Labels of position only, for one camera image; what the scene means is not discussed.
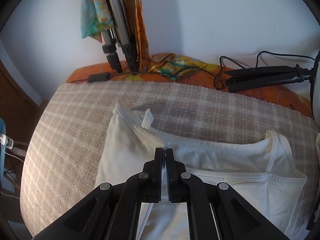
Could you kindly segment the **white tank top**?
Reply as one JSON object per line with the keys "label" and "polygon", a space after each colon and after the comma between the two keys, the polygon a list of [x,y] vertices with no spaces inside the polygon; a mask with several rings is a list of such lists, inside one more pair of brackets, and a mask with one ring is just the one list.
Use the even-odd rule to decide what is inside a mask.
{"label": "white tank top", "polygon": [[280,231],[285,232],[307,177],[295,167],[288,140],[276,131],[253,144],[227,144],[179,137],[151,126],[116,105],[109,122],[95,183],[125,182],[154,158],[156,148],[172,149],[187,172],[205,183],[227,183]]}

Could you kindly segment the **pink plaid bed blanket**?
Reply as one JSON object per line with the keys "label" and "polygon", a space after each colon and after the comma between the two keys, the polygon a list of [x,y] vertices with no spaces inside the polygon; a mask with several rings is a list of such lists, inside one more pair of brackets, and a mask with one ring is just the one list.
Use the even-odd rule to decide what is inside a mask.
{"label": "pink plaid bed blanket", "polygon": [[98,185],[95,183],[116,105],[151,126],[179,137],[253,144],[270,130],[289,142],[295,167],[306,175],[287,230],[304,239],[319,191],[319,128],[314,120],[280,105],[241,94],[176,83],[107,81],[61,85],[44,110],[24,161],[20,206],[37,235]]}

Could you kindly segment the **black power adapter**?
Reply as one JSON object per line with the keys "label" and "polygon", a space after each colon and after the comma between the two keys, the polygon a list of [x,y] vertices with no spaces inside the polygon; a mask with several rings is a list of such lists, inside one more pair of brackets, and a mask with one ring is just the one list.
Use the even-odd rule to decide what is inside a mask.
{"label": "black power adapter", "polygon": [[110,78],[111,78],[111,74],[109,72],[92,74],[87,78],[87,82],[88,83],[104,82],[104,81],[110,80]]}

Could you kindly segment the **orange bed sheet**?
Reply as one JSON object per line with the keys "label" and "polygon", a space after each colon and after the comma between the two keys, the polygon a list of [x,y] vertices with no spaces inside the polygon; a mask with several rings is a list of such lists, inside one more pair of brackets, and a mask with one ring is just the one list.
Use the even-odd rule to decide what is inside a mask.
{"label": "orange bed sheet", "polygon": [[[131,74],[127,62],[121,61],[123,73],[112,70],[109,63],[94,64],[76,69],[67,79],[68,83],[86,83],[90,75],[110,73],[111,80],[176,82],[195,85],[210,89],[221,89],[221,83],[229,76],[225,74],[226,67],[218,64],[205,63],[188,56],[165,53],[157,54],[149,65],[139,74]],[[310,101],[284,86],[256,88],[240,92],[242,95],[254,97],[266,102],[299,111],[311,117]]]}

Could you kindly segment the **grey folded tripod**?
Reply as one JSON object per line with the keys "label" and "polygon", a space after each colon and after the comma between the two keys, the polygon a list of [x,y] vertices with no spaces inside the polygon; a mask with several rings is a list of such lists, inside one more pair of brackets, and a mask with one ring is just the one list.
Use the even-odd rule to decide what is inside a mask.
{"label": "grey folded tripod", "polygon": [[114,26],[109,30],[101,32],[105,42],[103,52],[106,55],[111,69],[122,73],[122,66],[117,54],[117,47],[120,47],[129,66],[129,70],[131,72],[138,72],[139,63],[136,40],[129,22],[125,0],[106,1],[111,12]]}

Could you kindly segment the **colourful orange scarf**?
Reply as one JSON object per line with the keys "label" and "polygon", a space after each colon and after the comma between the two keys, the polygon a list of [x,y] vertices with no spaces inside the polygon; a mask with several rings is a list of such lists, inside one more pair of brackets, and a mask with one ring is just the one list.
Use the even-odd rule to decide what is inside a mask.
{"label": "colourful orange scarf", "polygon": [[[139,63],[139,71],[130,71],[130,73],[139,74],[147,68],[149,65],[147,62],[153,60],[154,56],[152,56],[149,51],[141,0],[125,0],[125,5],[132,32],[136,40]],[[91,37],[104,45],[105,42],[101,32],[109,30],[114,26],[107,1],[81,0],[80,9],[80,30],[82,38]]]}

